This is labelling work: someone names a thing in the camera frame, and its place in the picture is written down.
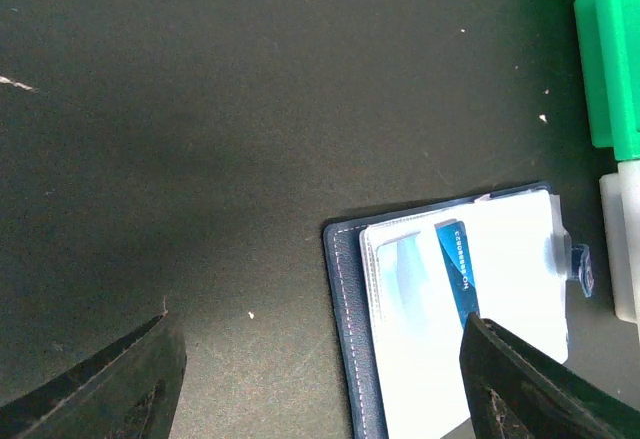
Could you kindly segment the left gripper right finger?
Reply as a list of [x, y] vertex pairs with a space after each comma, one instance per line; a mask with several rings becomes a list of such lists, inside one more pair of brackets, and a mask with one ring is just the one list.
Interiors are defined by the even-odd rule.
[[471, 313], [460, 350], [477, 438], [637, 438], [639, 411]]

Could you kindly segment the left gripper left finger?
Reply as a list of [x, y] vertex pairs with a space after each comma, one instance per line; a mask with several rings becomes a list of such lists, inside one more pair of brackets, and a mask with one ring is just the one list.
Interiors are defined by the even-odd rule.
[[3, 438], [167, 438], [187, 354], [165, 311], [1, 407]]

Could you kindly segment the blue card holder wallet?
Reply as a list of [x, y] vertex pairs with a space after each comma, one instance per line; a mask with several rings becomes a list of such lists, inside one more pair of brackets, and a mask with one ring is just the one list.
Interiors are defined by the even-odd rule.
[[468, 419], [470, 314], [565, 362], [566, 286], [594, 288], [545, 182], [333, 222], [323, 245], [358, 438], [440, 438]]

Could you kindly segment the blue credit card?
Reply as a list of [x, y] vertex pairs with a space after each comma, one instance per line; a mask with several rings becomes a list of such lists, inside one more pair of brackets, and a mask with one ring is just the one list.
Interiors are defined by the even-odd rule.
[[423, 334], [439, 327], [465, 326], [480, 311], [464, 223], [424, 222], [377, 247], [380, 284], [394, 311]]

